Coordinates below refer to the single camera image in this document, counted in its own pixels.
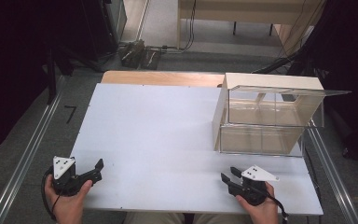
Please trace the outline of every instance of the wooden board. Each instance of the wooden board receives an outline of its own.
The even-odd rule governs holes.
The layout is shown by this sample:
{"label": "wooden board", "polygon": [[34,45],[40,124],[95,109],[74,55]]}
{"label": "wooden board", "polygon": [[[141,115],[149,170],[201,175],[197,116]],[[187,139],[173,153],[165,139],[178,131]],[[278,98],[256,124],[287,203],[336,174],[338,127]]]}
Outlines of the wooden board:
{"label": "wooden board", "polygon": [[224,77],[213,73],[108,71],[101,83],[217,87]]}

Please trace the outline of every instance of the finger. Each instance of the finger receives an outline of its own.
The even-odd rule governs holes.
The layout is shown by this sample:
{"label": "finger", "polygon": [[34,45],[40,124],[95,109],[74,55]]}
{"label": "finger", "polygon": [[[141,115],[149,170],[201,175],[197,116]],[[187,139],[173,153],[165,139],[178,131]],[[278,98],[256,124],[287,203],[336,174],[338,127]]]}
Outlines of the finger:
{"label": "finger", "polygon": [[86,197],[87,193],[89,193],[91,189],[91,186],[92,186],[91,180],[88,180],[83,184],[83,186],[81,187],[80,191],[77,194],[80,200],[83,200]]}
{"label": "finger", "polygon": [[249,211],[249,208],[251,207],[251,205],[248,204],[248,202],[246,202],[246,200],[243,199],[242,196],[236,195],[235,198],[237,199],[238,203],[241,205],[241,207],[243,209],[245,209],[246,211]]}
{"label": "finger", "polygon": [[267,187],[267,191],[268,191],[269,195],[271,195],[272,197],[275,197],[274,187],[272,187],[272,185],[270,185],[269,182],[266,182],[266,187]]}
{"label": "finger", "polygon": [[56,195],[54,188],[52,187],[52,183],[53,183],[52,179],[53,179],[53,176],[48,175],[48,177],[46,178],[46,183],[45,183],[45,193],[46,193],[46,196],[48,196],[48,198],[50,198],[50,199]]}

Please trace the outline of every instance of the wire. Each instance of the wire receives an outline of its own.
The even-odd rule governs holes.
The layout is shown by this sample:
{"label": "wire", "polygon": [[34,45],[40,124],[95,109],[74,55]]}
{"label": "wire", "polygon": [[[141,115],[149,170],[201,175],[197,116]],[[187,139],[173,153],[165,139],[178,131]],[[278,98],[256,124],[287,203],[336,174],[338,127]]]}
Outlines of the wire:
{"label": "wire", "polygon": [[46,211],[48,211],[48,214],[50,215],[51,219],[57,221],[57,218],[54,216],[54,214],[52,213],[52,211],[50,211],[50,208],[48,207],[48,201],[46,199],[46,192],[45,192],[46,178],[48,177],[48,175],[52,173],[53,173],[53,166],[50,166],[42,177],[42,184],[40,187],[41,187],[43,205],[45,206]]}
{"label": "wire", "polygon": [[[320,8],[321,3],[322,3],[322,0],[319,1],[318,6],[315,8],[315,10],[313,10],[313,13],[312,13],[312,15],[311,15],[311,17],[310,17],[310,20],[307,22],[307,26],[306,26],[306,27],[308,27],[308,26],[310,25],[310,22],[313,20],[313,17],[315,16],[315,13],[316,13],[317,9]],[[311,32],[309,32],[307,35],[304,35],[303,37],[301,37],[300,39],[298,39],[297,42],[296,42],[290,49],[293,49],[293,48],[298,44],[299,41],[301,41],[302,39],[304,39],[305,37],[307,37],[307,36],[310,35],[310,34],[311,34]],[[260,72],[260,71],[263,71],[263,72],[264,72],[266,69],[268,70],[270,67],[273,67],[274,69],[276,69],[276,68],[279,68],[279,67],[281,67],[282,65],[285,65],[285,64],[287,64],[287,63],[289,63],[289,62],[295,63],[295,62],[292,60],[292,58],[295,58],[295,56],[298,54],[298,51],[296,51],[295,53],[291,54],[291,55],[288,56],[288,57],[281,58],[280,55],[281,55],[281,52],[282,52],[282,50],[283,50],[283,47],[284,47],[284,45],[282,46],[281,51],[280,51],[279,54],[278,54],[278,57],[273,61],[273,63],[271,63],[270,65],[268,65],[268,66],[266,66],[266,67],[263,67],[263,68],[261,68],[261,69],[254,70],[254,71],[251,72],[251,73],[258,73],[258,72]]]}
{"label": "wire", "polygon": [[264,192],[264,191],[262,191],[262,190],[260,190],[260,189],[257,189],[257,188],[255,188],[255,187],[253,187],[253,186],[251,186],[251,185],[248,185],[248,187],[249,187],[250,189],[256,191],[257,193],[259,193],[259,194],[261,194],[261,195],[264,195],[264,196],[270,198],[273,202],[275,202],[275,203],[278,205],[278,207],[281,208],[282,224],[286,224],[286,223],[287,223],[289,214],[287,214],[286,212],[284,212],[283,204],[282,204],[280,201],[278,201],[278,199],[272,197],[268,192],[266,193],[266,192]]}
{"label": "wire", "polygon": [[308,37],[310,35],[310,33],[312,33],[312,31],[313,31],[313,27],[309,31],[307,31],[307,33],[303,37],[301,37],[301,39],[300,39],[300,48],[302,48],[302,46],[303,46],[303,43],[302,43],[303,39]]}
{"label": "wire", "polygon": [[194,0],[193,9],[191,11],[191,17],[190,17],[190,37],[187,40],[186,46],[181,50],[190,49],[191,46],[193,45],[193,42],[194,42],[194,18],[196,15],[196,5],[197,5],[197,0]]}
{"label": "wire", "polygon": [[[114,58],[116,55],[118,55],[118,50],[115,53],[111,53],[110,55],[106,55],[104,61],[102,61],[101,63],[96,63],[95,66],[101,67],[103,65],[106,65],[112,58]],[[72,66],[75,68],[90,68],[89,66],[84,66],[84,65],[79,65],[78,60],[74,59],[73,61],[71,61]]]}
{"label": "wire", "polygon": [[58,200],[61,198],[62,193],[63,193],[63,191],[65,190],[65,187],[66,187],[67,184],[68,184],[68,183],[65,183],[65,185],[64,185],[63,188],[61,189],[61,192],[60,192],[60,194],[58,195],[56,201],[54,202],[53,206],[51,207],[51,214],[53,214],[53,216],[54,216],[54,207],[55,207],[56,203],[58,202]]}
{"label": "wire", "polygon": [[179,54],[185,52],[183,49],[177,49],[176,47],[168,47],[168,46],[162,46],[162,47],[156,47],[156,46],[146,46],[146,49],[158,49],[161,54]]}
{"label": "wire", "polygon": [[[321,5],[322,1],[323,1],[323,0],[320,0],[319,3],[318,3],[318,6],[315,8],[315,10],[313,10],[312,15],[310,16],[310,19],[308,20],[307,25],[305,26],[304,29],[308,29],[308,27],[310,26],[310,22],[313,20],[313,17],[315,16],[315,13],[316,13],[316,11],[318,10],[318,8],[320,8],[320,5]],[[302,36],[301,38],[299,38],[299,39],[297,40],[297,42],[296,42],[290,49],[295,48],[296,45],[297,45],[300,41],[302,41],[305,37],[307,37],[307,36],[310,35],[311,33],[312,33],[312,32],[309,32],[307,35],[304,35],[304,36]]]}
{"label": "wire", "polygon": [[305,2],[307,2],[307,0],[304,0],[303,4],[302,4],[302,6],[301,6],[301,12],[300,12],[300,14],[298,15],[298,17],[297,17],[295,23],[293,24],[292,29],[290,29],[289,36],[287,36],[286,40],[284,41],[284,44],[282,45],[282,48],[281,48],[281,50],[279,51],[277,58],[280,58],[281,52],[282,52],[282,50],[284,49],[284,46],[286,45],[287,40],[288,40],[288,39],[290,38],[290,36],[292,35],[293,28],[296,26],[296,24],[297,24],[297,22],[298,22],[298,19],[300,19],[302,13],[304,12]]}

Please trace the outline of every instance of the wooden panel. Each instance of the wooden panel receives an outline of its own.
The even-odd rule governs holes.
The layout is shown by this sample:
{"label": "wooden panel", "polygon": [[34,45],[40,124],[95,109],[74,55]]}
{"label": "wooden panel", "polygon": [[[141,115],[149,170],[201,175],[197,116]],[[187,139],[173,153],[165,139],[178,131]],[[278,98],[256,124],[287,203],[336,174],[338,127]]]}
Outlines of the wooden panel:
{"label": "wooden panel", "polygon": [[304,90],[323,90],[317,77],[294,77],[278,75],[259,75],[248,73],[227,73],[227,88],[236,86],[254,86],[271,88],[293,88]]}
{"label": "wooden panel", "polygon": [[[181,0],[181,19],[190,19],[193,4],[192,0]],[[303,1],[299,0],[199,0],[195,19],[293,24],[302,9],[302,4]]]}
{"label": "wooden panel", "polygon": [[108,71],[103,74],[101,83],[217,87],[224,77],[224,74],[213,73]]}

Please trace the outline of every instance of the white gripper bracket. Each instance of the white gripper bracket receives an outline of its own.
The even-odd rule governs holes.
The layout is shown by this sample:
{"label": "white gripper bracket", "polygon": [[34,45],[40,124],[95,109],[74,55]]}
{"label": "white gripper bracket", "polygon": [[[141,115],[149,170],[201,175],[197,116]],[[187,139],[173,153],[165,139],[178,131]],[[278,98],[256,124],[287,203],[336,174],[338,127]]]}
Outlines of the white gripper bracket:
{"label": "white gripper bracket", "polygon": [[75,158],[54,157],[54,179],[59,179],[74,163]]}
{"label": "white gripper bracket", "polygon": [[256,165],[242,172],[242,176],[257,181],[279,181],[279,177],[270,174]]}

